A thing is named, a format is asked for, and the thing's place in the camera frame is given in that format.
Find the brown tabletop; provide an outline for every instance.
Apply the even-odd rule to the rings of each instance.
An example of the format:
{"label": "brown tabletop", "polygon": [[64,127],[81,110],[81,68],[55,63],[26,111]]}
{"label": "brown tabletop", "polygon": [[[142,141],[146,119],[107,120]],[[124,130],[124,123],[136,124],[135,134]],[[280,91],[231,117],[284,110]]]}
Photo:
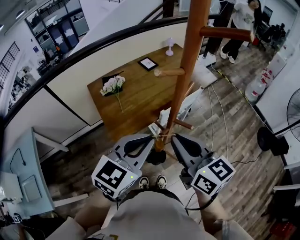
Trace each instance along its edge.
{"label": "brown tabletop", "polygon": [[179,68],[182,48],[175,44],[172,48],[174,55],[171,57],[166,56],[166,50],[167,48],[162,48],[148,53],[105,75],[124,71],[120,74],[126,79],[123,91],[120,92],[124,113],[114,95],[104,97],[99,92],[103,87],[104,76],[88,85],[93,101],[113,140],[117,141],[123,136],[135,134],[146,128],[159,118],[161,110],[170,107],[177,77],[158,78],[154,76],[154,70],[148,72],[138,64],[139,60],[149,57],[158,64],[158,68]]}

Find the long black hair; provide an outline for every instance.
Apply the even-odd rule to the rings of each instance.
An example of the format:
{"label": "long black hair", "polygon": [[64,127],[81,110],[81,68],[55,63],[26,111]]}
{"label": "long black hair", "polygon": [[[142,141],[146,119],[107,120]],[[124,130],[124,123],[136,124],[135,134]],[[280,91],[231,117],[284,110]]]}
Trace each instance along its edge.
{"label": "long black hair", "polygon": [[263,15],[262,4],[259,0],[257,0],[257,1],[258,1],[259,7],[254,10],[254,29],[262,23],[262,15]]}

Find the wooden floor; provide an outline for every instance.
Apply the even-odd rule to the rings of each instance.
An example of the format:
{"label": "wooden floor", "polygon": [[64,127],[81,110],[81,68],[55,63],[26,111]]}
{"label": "wooden floor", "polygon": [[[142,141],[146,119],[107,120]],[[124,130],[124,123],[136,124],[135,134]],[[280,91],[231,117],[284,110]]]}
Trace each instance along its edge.
{"label": "wooden floor", "polygon": [[[243,90],[255,75],[267,66],[271,57],[251,46],[241,49],[234,65],[228,60],[221,60],[217,54],[217,64],[214,68],[221,69]],[[257,145],[256,133],[262,123],[243,96],[226,80],[221,77],[219,79],[213,84],[213,88],[220,98],[225,112],[228,130],[228,159],[230,162],[255,160],[261,154]],[[211,117],[208,90],[205,89],[186,119],[186,122],[193,124],[195,128],[187,130],[176,127],[175,130],[198,137],[211,147],[213,120],[213,150],[219,155],[226,156],[226,133],[221,106],[212,87],[209,89],[213,117]],[[106,154],[112,145],[113,142],[108,138],[105,126],[102,126],[73,143],[69,153],[44,161],[42,169],[53,199],[97,192],[98,190],[93,187],[91,182],[91,173],[102,154]],[[233,166],[237,172],[229,184],[221,190],[220,200],[225,209],[231,213],[232,218],[254,239],[264,239],[269,232],[270,224],[267,224],[268,217],[260,217],[260,215],[266,210],[272,199],[272,187],[283,175],[282,161],[279,157],[274,157],[271,152],[265,152],[254,163],[246,165],[235,163]],[[186,191],[183,187],[179,180],[181,170],[182,165],[172,158],[168,158],[159,166],[145,164],[142,168],[144,175],[148,176],[152,183],[155,182],[158,175],[165,175],[168,179],[168,189],[174,192],[183,204],[186,204],[194,191],[193,189]],[[85,200],[82,200],[78,203],[58,207],[56,212],[64,217],[74,216],[84,203]],[[197,206],[196,196],[189,204],[189,207],[193,206]],[[199,211],[190,212],[190,216],[197,222],[201,219]]]}

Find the black sneaker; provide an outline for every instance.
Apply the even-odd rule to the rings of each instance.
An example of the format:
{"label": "black sneaker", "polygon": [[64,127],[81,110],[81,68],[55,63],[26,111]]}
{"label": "black sneaker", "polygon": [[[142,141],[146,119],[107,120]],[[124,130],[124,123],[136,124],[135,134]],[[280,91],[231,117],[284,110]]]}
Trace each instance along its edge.
{"label": "black sneaker", "polygon": [[149,179],[147,177],[141,177],[139,185],[141,190],[148,190],[150,185]]}
{"label": "black sneaker", "polygon": [[156,187],[159,189],[167,189],[167,178],[164,175],[160,175],[156,181]]}

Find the ceiling light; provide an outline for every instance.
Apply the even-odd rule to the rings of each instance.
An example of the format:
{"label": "ceiling light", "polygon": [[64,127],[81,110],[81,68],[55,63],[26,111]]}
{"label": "ceiling light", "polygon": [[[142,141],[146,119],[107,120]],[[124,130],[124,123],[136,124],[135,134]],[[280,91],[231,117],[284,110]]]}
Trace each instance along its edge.
{"label": "ceiling light", "polygon": [[22,16],[24,13],[25,13],[25,10],[20,10],[20,11],[17,13],[16,19],[18,19],[18,18],[19,18],[20,16]]}

